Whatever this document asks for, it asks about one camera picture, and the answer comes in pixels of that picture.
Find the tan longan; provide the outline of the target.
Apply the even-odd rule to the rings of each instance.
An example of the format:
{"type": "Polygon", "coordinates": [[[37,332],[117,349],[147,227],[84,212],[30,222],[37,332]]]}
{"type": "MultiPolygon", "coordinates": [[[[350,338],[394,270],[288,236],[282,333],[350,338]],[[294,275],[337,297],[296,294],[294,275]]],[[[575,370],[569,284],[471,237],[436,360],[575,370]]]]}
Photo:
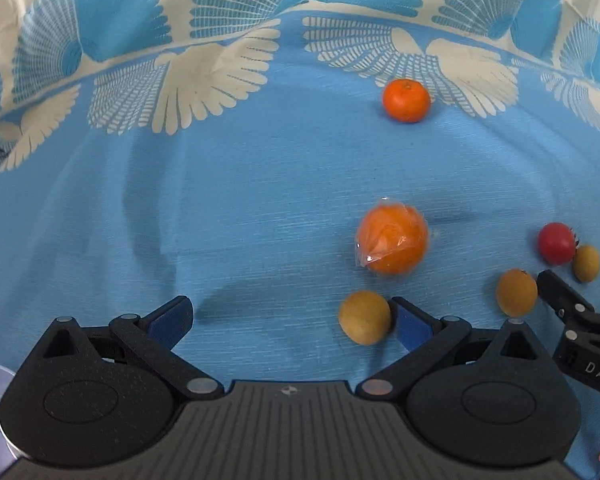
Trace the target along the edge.
{"type": "Polygon", "coordinates": [[[532,275],[521,269],[503,273],[496,285],[496,302],[510,318],[530,313],[538,300],[538,286],[532,275]]]}
{"type": "Polygon", "coordinates": [[[377,344],[390,332],[392,324],[388,301],[377,292],[360,290],[347,296],[340,304],[338,322],[356,344],[377,344]]]}
{"type": "Polygon", "coordinates": [[[572,272],[580,283],[591,283],[600,275],[600,252],[592,245],[577,248],[572,260],[572,272]]]}

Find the red cherry tomato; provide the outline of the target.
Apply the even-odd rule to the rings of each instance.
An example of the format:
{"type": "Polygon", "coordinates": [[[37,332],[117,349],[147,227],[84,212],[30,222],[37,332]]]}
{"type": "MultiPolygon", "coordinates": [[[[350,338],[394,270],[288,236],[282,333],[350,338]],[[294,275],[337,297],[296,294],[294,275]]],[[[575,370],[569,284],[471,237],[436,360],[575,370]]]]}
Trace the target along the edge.
{"type": "Polygon", "coordinates": [[[562,222],[550,222],[540,229],[538,249],[542,258],[551,266],[570,262],[577,251],[577,237],[562,222]]]}

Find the plastic orange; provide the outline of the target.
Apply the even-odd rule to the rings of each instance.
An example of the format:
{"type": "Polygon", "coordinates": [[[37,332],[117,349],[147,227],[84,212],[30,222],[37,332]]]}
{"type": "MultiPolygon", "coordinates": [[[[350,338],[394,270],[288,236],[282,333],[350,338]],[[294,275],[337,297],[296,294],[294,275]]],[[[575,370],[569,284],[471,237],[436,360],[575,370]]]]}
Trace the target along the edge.
{"type": "Polygon", "coordinates": [[[354,241],[360,266],[379,274],[402,275],[424,260],[430,232],[416,207],[384,197],[366,212],[354,241]]]}

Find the small orange mandarin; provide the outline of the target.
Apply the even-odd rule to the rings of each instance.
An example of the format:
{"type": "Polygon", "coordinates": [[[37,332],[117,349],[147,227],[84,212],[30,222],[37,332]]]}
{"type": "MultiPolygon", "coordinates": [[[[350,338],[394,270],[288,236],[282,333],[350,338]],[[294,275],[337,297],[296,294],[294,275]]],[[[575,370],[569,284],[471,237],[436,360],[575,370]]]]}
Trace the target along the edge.
{"type": "Polygon", "coordinates": [[[385,112],[398,122],[420,122],[429,112],[431,98],[428,90],[411,79],[390,81],[382,92],[385,112]]]}

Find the blue patterned sofa cover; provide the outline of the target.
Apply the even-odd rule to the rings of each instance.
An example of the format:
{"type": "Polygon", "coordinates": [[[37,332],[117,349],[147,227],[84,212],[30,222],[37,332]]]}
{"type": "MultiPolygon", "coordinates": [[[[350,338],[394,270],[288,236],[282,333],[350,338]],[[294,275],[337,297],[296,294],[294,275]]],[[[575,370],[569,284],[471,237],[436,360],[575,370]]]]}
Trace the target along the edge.
{"type": "Polygon", "coordinates": [[[0,0],[0,365],[47,323],[176,295],[220,382],[359,382],[402,354],[351,292],[495,327],[502,273],[565,223],[600,252],[600,0],[0,0]],[[382,92],[429,92],[398,122],[382,92]],[[387,197],[411,273],[356,261],[387,197]]]}

